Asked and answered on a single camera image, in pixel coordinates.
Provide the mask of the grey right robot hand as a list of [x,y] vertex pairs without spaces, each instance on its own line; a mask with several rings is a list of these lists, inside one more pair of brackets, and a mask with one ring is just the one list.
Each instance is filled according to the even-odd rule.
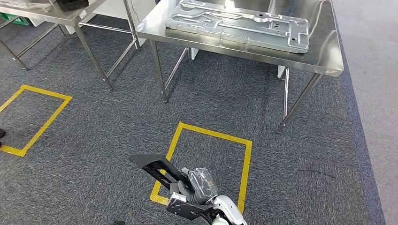
[[219,189],[207,168],[190,170],[183,167],[181,172],[191,184],[191,187],[188,187],[182,180],[178,181],[179,192],[186,197],[187,202],[206,204],[210,199],[218,196]]

